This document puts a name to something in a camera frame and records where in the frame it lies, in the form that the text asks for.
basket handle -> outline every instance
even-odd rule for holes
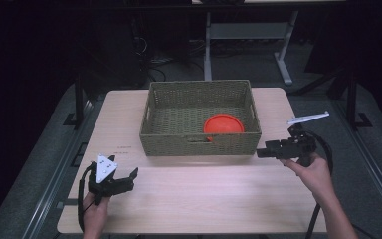
[[[196,137],[189,137],[189,138],[187,138],[187,142],[188,143],[193,143],[193,144],[212,143],[207,138],[196,138]]]

white metal frame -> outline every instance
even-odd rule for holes
[[[284,58],[297,17],[293,11],[288,22],[281,23],[212,23],[210,12],[207,13],[206,24],[206,55],[204,56],[204,80],[212,81],[212,67],[210,61],[211,39],[283,39],[284,44],[275,53],[285,85],[291,85],[292,79],[287,70]]]

finger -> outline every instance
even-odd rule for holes
[[[290,159],[285,160],[284,166],[290,168],[290,170],[294,171],[296,173],[296,175],[299,175],[300,173],[302,173],[303,170],[305,170],[305,168],[303,166],[299,165],[298,163],[296,163]]]

human arm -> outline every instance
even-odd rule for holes
[[[303,167],[292,160],[282,159],[281,162],[299,176],[321,206],[329,238],[358,238],[334,192],[327,161],[317,153],[313,153],[310,159],[310,167]]]
[[[83,216],[85,225],[84,239],[100,238],[107,221],[107,209],[110,197],[104,197],[98,206],[94,204],[94,201],[95,196],[88,192],[83,201],[83,209],[85,211]]]

human hand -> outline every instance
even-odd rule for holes
[[[321,205],[325,199],[334,197],[333,184],[327,161],[317,153],[310,155],[311,165],[303,167],[292,160],[281,159],[284,166],[290,168],[312,192],[315,200]]]
[[[100,238],[107,221],[107,209],[110,197],[104,197],[99,206],[96,206],[94,202],[95,195],[88,192],[83,200],[83,209],[85,211],[83,216],[85,225],[84,239]]]

